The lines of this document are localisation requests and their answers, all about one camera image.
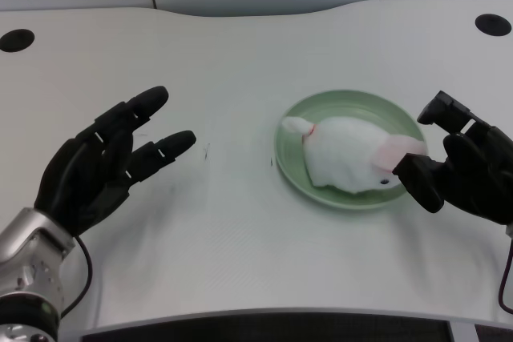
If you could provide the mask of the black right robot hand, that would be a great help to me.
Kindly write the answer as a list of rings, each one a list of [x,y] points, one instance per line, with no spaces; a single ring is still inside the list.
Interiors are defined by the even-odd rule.
[[[512,140],[443,91],[418,116],[448,133],[446,160],[407,154],[393,169],[408,193],[429,212],[444,203],[462,211],[512,225]]]

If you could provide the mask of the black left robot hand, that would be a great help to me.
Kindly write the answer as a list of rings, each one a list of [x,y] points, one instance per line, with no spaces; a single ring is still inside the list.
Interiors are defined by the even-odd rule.
[[[134,149],[134,131],[167,100],[165,87],[153,87],[118,103],[67,140],[43,173],[34,208],[73,237],[105,220],[128,198],[134,184],[175,162],[195,144],[192,131],[181,131]]]

